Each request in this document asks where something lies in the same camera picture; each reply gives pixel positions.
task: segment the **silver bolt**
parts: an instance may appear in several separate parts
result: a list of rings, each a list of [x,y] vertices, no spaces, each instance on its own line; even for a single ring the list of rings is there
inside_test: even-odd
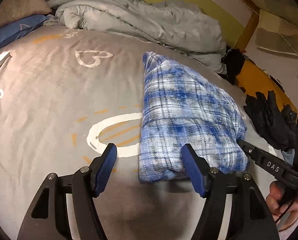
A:
[[[84,167],[82,167],[82,168],[80,169],[80,171],[81,171],[82,173],[86,173],[86,172],[89,171],[89,167],[88,167],[88,166],[84,166]]]
[[[55,177],[56,177],[56,174],[55,173],[50,173],[47,176],[48,179],[54,179]]]
[[[219,172],[219,170],[215,167],[210,168],[210,172],[213,174],[217,174]]]
[[[243,178],[244,178],[245,180],[250,180],[250,179],[252,179],[251,175],[248,174],[248,173],[243,174]]]

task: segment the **blue plaid fabric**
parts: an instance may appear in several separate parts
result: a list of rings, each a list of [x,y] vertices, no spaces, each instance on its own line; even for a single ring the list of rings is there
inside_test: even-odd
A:
[[[140,181],[184,176],[180,151],[186,143],[224,173],[245,170],[248,158],[236,140],[244,139],[246,126],[232,97],[165,56],[146,52],[143,64]]]

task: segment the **bed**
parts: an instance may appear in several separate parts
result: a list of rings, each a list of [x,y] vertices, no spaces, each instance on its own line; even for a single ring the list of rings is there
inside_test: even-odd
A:
[[[118,159],[106,190],[95,199],[108,239],[190,239],[204,199],[188,180],[139,182],[144,93],[142,56],[165,55],[189,66],[235,100],[246,141],[268,151],[243,110],[245,95],[196,60],[142,39],[65,26],[42,26],[0,49],[0,225],[16,239],[47,174],[72,174],[100,156],[109,142]],[[264,196],[273,177],[251,163]],[[79,239],[67,196],[72,238]],[[230,197],[223,230],[225,239]]]

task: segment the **blue gripper pad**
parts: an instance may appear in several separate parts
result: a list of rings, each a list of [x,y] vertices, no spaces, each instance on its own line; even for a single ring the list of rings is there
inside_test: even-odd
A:
[[[206,178],[204,178],[201,174],[188,147],[191,147],[191,145],[186,144],[181,148],[182,162],[186,170],[186,174],[191,180],[194,191],[199,193],[201,197],[205,197],[206,190],[204,189],[204,183],[206,183],[206,181],[204,181],[204,179],[206,180]]]
[[[102,163],[101,168],[97,173],[95,189],[96,196],[99,196],[100,193],[102,193],[105,190],[116,159],[117,147],[113,144],[107,156],[105,157],[105,161]]]

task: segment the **beige pillow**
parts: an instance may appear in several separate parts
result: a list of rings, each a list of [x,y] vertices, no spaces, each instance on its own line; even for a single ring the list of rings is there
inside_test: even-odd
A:
[[[48,14],[45,0],[3,0],[0,4],[0,27],[33,14]]]

